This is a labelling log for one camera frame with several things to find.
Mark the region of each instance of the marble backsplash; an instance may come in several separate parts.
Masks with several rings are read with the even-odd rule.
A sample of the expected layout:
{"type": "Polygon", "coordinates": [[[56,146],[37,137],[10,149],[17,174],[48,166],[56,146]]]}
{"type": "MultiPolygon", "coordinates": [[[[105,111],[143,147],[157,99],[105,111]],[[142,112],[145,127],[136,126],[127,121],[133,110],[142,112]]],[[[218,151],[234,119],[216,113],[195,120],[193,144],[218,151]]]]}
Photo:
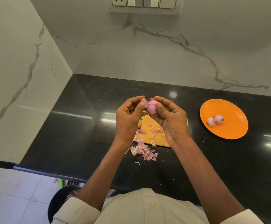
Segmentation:
{"type": "Polygon", "coordinates": [[[74,73],[271,96],[271,1],[186,0],[178,17],[31,1],[74,73]]]}
{"type": "Polygon", "coordinates": [[[1,161],[21,161],[71,75],[30,0],[0,0],[1,161]]]}

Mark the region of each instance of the shirt sleeve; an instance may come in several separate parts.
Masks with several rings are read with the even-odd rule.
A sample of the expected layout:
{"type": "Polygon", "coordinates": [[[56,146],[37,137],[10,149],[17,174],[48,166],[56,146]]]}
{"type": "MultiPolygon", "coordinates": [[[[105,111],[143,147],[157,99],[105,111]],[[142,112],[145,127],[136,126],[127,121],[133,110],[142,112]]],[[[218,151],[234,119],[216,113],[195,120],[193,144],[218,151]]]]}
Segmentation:
{"type": "Polygon", "coordinates": [[[69,198],[54,215],[52,224],[94,224],[100,212],[75,197],[69,198]]]}
{"type": "Polygon", "coordinates": [[[251,211],[245,210],[237,215],[234,215],[225,221],[221,222],[221,224],[263,224],[261,220],[251,211]]]}

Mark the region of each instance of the fingernail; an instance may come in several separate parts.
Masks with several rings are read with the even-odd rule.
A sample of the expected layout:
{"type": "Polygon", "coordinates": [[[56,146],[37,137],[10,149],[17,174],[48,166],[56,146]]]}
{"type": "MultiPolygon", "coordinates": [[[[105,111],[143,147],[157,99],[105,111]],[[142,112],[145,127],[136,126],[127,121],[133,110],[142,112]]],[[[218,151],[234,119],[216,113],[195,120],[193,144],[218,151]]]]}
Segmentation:
{"type": "Polygon", "coordinates": [[[157,107],[161,107],[161,106],[162,106],[162,104],[161,104],[160,102],[157,102],[155,105],[156,105],[157,107]]]}

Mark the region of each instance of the person's left hand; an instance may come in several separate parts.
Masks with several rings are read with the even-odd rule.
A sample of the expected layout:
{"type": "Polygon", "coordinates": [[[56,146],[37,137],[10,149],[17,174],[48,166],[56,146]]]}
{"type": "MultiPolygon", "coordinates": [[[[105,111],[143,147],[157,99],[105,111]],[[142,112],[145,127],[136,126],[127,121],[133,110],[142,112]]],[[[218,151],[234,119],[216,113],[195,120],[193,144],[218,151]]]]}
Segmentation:
{"type": "Polygon", "coordinates": [[[145,104],[141,99],[145,96],[137,96],[127,99],[116,112],[116,135],[115,140],[124,143],[126,147],[132,144],[136,135],[138,122],[142,116],[148,115],[145,104]]]}

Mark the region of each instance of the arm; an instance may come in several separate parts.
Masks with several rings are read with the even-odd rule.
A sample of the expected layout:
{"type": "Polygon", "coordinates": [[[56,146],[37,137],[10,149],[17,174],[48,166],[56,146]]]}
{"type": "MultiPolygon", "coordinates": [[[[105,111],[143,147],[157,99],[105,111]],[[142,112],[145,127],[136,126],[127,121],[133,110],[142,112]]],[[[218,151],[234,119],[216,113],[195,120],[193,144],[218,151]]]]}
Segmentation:
{"type": "Polygon", "coordinates": [[[128,147],[131,146],[138,122],[145,107],[138,96],[128,99],[116,113],[116,135],[113,144],[100,165],[77,194],[77,198],[101,211],[115,173],[128,147]]]}
{"type": "Polygon", "coordinates": [[[244,211],[191,138],[186,112],[168,99],[158,96],[155,99],[160,101],[156,103],[159,116],[150,116],[163,127],[167,142],[188,175],[209,223],[219,224],[244,211]]]}

